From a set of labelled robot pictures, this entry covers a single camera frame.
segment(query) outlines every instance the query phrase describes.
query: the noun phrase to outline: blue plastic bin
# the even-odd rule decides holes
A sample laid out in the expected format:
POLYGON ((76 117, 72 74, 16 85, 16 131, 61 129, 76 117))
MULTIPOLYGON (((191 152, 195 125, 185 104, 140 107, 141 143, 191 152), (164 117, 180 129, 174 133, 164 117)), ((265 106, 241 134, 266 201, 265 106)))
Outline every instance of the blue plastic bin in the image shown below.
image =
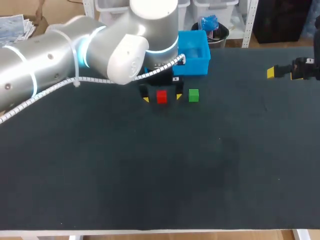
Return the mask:
POLYGON ((205 31, 180 31, 178 54, 184 54, 186 62, 185 65, 173 66, 173 74, 175 76, 208 74, 211 55, 205 31))

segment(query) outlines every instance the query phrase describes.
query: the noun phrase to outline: floor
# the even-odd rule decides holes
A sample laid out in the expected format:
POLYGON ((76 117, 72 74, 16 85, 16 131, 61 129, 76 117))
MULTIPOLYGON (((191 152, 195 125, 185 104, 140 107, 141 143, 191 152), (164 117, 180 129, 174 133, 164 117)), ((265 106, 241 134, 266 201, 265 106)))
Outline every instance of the floor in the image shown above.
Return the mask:
MULTIPOLYGON (((0 0, 0 15, 30 14, 33 15, 39 0, 0 0)), ((82 0, 46 0, 43 15, 49 24, 65 23, 71 17, 84 14, 82 0)), ((226 47, 240 48, 241 40, 228 40, 226 47)), ((287 48, 313 46, 311 39, 300 39, 298 42, 259 44, 254 36, 251 37, 250 48, 287 48)), ((310 230, 311 240, 320 240, 320 230, 310 230)), ((177 234, 138 234, 86 236, 85 240, 294 240, 291 230, 268 231, 232 231, 214 233, 177 233, 177 234)), ((0 238, 0 240, 21 240, 19 237, 0 238)), ((54 240, 68 240, 68 237, 55 237, 54 240)))
MULTIPOLYGON (((320 230, 309 230, 311 240, 320 240, 320 230)), ((22 240, 0 237, 0 240, 22 240)), ((43 240, 69 240, 67 236, 44 237, 43 240)), ((85 236, 83 240, 295 240, 291 230, 229 231, 206 233, 163 233, 136 235, 85 236)))

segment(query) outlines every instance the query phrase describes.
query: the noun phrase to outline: dark table surface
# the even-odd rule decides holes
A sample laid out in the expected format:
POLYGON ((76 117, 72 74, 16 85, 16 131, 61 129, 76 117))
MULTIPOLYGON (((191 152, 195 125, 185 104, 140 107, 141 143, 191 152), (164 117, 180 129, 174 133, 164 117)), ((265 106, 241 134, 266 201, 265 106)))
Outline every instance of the dark table surface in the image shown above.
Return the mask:
POLYGON ((82 83, 0 125, 0 230, 320 228, 320 82, 266 79, 312 49, 211 54, 199 103, 82 83))

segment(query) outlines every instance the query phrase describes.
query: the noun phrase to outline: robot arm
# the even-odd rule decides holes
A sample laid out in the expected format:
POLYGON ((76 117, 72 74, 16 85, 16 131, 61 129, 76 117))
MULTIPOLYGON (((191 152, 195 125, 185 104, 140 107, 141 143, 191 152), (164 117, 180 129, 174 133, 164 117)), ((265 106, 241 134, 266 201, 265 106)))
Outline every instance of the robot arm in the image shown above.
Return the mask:
POLYGON ((320 16, 314 24, 317 29, 313 37, 314 59, 307 57, 298 57, 286 66, 275 65, 267 70, 267 78, 282 78, 285 74, 290 74, 291 79, 308 80, 315 77, 320 80, 320 16))
POLYGON ((177 60, 178 0, 130 0, 113 26, 86 16, 59 30, 0 48, 0 112, 34 97, 79 68, 116 84, 133 81, 142 66, 155 70, 177 60))

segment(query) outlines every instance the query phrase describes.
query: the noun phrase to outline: shelf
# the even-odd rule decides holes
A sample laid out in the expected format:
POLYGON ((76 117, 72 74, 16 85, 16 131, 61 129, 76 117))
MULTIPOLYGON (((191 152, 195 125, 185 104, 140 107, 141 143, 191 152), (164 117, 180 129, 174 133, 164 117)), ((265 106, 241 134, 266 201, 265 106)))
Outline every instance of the shelf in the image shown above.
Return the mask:
POLYGON ((236 6, 233 9, 229 29, 229 37, 227 39, 243 39, 245 36, 246 25, 239 8, 236 6))

